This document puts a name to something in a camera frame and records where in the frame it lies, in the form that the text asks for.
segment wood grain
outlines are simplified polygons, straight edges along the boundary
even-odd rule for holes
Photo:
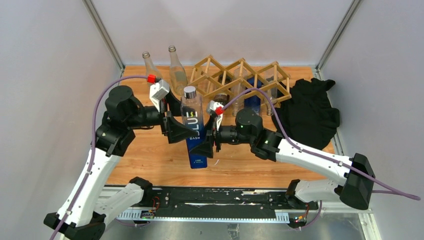
[[[158,66],[164,79],[169,80],[169,67]],[[296,80],[310,80],[314,77],[310,67],[283,67],[291,75],[290,86]],[[193,67],[185,67],[190,74]],[[209,67],[209,74],[217,72],[215,66]],[[127,66],[124,76],[145,74],[144,66]],[[129,79],[122,82],[134,91],[134,95],[145,106],[151,106],[149,89],[145,80]],[[262,113],[263,125],[276,130],[271,117]],[[231,111],[226,111],[223,125],[234,125]],[[286,188],[291,180],[319,180],[324,177],[288,163],[276,163],[262,160],[250,152],[247,144],[222,145],[222,150],[207,160],[208,167],[191,169],[185,141],[168,144],[167,138],[161,134],[161,128],[136,130],[136,138],[128,147],[125,156],[111,173],[108,184],[127,184],[136,176],[149,180],[156,186],[198,186],[198,187],[254,187],[254,188]],[[328,145],[324,151],[334,153],[333,146]]]

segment red cable connector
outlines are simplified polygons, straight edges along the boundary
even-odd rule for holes
[[[151,84],[155,84],[156,83],[156,76],[153,74],[149,74],[147,76],[147,82],[151,83]]]
[[[224,113],[223,107],[222,106],[217,107],[216,110],[215,110],[215,113],[217,115],[223,114]]]

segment wooden rack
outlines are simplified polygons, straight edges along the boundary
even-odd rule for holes
[[[219,71],[215,72],[213,74],[209,73],[209,67],[211,65],[215,65]],[[240,73],[238,74],[237,79],[235,79],[234,74],[232,74],[233,69],[236,69],[239,67]],[[248,73],[247,76],[243,76],[243,69],[245,69]],[[266,80],[261,74],[265,71],[268,71],[270,69],[273,69],[273,80],[268,81]],[[231,82],[226,83],[225,79],[226,77],[231,78]],[[251,85],[247,80],[254,77],[254,84]],[[283,96],[279,98],[275,98],[272,100],[272,103],[278,104],[284,100],[290,99],[292,95],[290,94],[290,86],[289,86],[289,79],[290,75],[287,74],[279,65],[277,61],[274,61],[267,66],[255,71],[244,58],[240,58],[239,60],[231,63],[227,67],[224,67],[222,64],[220,64],[218,61],[214,59],[212,55],[209,55],[205,57],[203,60],[199,61],[194,65],[194,68],[191,73],[191,78],[188,83],[189,86],[195,86],[197,88],[197,91],[203,95],[205,98],[213,98],[216,94],[219,93],[226,93],[231,98],[235,97],[235,94],[231,92],[230,88],[234,87],[238,84],[241,84],[245,86],[246,88],[256,88],[258,86],[258,81],[262,82],[261,89],[264,92],[267,92],[270,89],[277,88]],[[280,82],[286,80],[286,88],[284,88]],[[258,91],[251,91],[240,98],[246,99],[250,98],[252,96],[258,96],[261,99],[264,99],[264,96],[260,94]],[[268,102],[263,101],[262,105],[266,105]]]

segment black fabric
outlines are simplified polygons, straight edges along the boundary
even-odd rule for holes
[[[290,138],[320,150],[330,143],[340,125],[340,112],[331,107],[327,97],[327,91],[335,84],[333,80],[321,81],[317,78],[312,78],[311,82],[304,79],[296,81],[290,89],[291,99],[281,102],[281,107],[276,108]],[[275,116],[272,116],[272,121],[281,132]]]

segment table surface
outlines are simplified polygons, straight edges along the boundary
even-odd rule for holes
[[[169,80],[169,67],[157,67],[165,80]],[[218,71],[211,66],[209,73]],[[310,80],[314,77],[310,67],[290,66],[283,69],[291,75],[290,86],[298,79]],[[190,75],[192,66],[185,67]],[[127,66],[124,76],[144,75],[144,66]],[[152,106],[149,100],[149,88],[143,79],[128,79],[122,82],[132,88],[134,95],[144,106]],[[223,125],[234,125],[231,111],[224,113]],[[208,116],[204,114],[205,123]],[[271,117],[262,114],[263,126],[276,130]],[[149,180],[155,186],[196,186],[196,187],[252,187],[252,188],[286,188],[291,180],[307,181],[324,179],[322,175],[289,163],[262,160],[250,151],[248,144],[223,144],[214,158],[207,159],[207,168],[191,169],[188,159],[186,141],[168,144],[168,140],[156,126],[150,130],[135,130],[135,139],[128,147],[125,156],[110,174],[108,184],[126,185],[130,179],[140,177]],[[330,143],[325,152],[334,153]]]

